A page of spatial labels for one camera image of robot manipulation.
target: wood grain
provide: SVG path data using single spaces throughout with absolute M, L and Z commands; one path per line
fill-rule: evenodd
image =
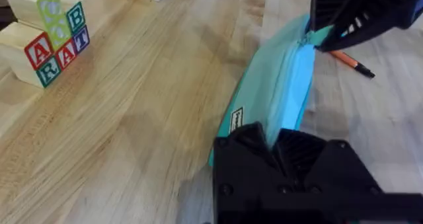
M 212 222 L 233 90 L 309 0 L 82 2 L 91 45 L 44 92 L 0 62 L 0 223 Z M 347 50 L 372 81 L 316 59 L 302 129 L 348 139 L 387 191 L 423 192 L 422 43 L 394 30 Z

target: screw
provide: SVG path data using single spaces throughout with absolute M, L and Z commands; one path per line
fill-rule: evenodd
M 228 146 L 228 143 L 226 142 L 226 139 L 220 139 L 219 140 L 219 147 L 220 148 L 225 148 Z
M 310 192 L 313 194 L 320 194 L 322 192 L 322 190 L 320 190 L 319 187 L 313 186 L 310 188 Z
M 341 146 L 341 148 L 345 148 L 346 147 L 346 143 L 344 141 L 341 141 L 339 143 L 339 146 Z
M 286 185 L 279 185 L 278 186 L 278 192 L 281 194 L 287 194 L 290 193 L 292 191 L 291 187 L 286 186 Z
M 230 196 L 233 194 L 233 188 L 230 184 L 222 184 L 219 187 L 219 193 L 223 196 Z
M 375 187 L 371 187 L 371 188 L 370 188 L 370 192 L 371 192 L 371 194 L 373 194 L 373 195 L 378 195 L 378 194 L 380 194 L 379 189 L 377 189 L 377 188 L 375 188 Z

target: pen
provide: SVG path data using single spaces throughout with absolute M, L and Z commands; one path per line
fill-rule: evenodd
M 362 75 L 369 77 L 370 79 L 375 77 L 375 74 L 370 71 L 366 66 L 361 64 L 360 62 L 354 60 L 349 55 L 345 54 L 341 51 L 333 51 L 329 52 L 332 56 L 339 59 L 340 61 L 344 62 L 346 65 L 353 67 L 357 72 L 361 73 Z

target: alphabet block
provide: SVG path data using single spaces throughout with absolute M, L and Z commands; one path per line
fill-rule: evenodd
M 85 25 L 85 15 L 82 3 L 78 2 L 66 13 L 72 35 L 75 35 Z
M 56 59 L 59 62 L 61 70 L 64 70 L 77 57 L 77 50 L 72 39 L 69 39 L 56 52 Z
M 0 60 L 9 65 L 24 82 L 44 87 L 35 70 L 40 70 L 53 57 L 46 33 L 13 22 L 0 32 Z
M 60 0 L 8 0 L 19 22 L 48 33 L 54 50 L 71 37 Z
M 42 86 L 45 88 L 58 77 L 60 72 L 58 62 L 55 57 L 52 56 L 36 73 L 40 78 Z
M 75 43 L 75 48 L 77 53 L 80 54 L 89 44 L 90 36 L 88 34 L 87 26 L 84 26 L 80 31 L 73 36 L 73 42 Z
M 42 32 L 25 47 L 25 54 L 34 70 L 37 70 L 53 55 L 53 48 L 48 40 L 47 33 Z

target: pen tip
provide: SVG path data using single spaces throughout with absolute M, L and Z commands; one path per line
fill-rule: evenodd
M 370 71 L 370 69 L 368 69 L 366 66 L 364 66 L 362 63 L 359 63 L 356 66 L 356 71 L 360 72 L 362 75 L 372 79 L 374 78 L 376 75 Z

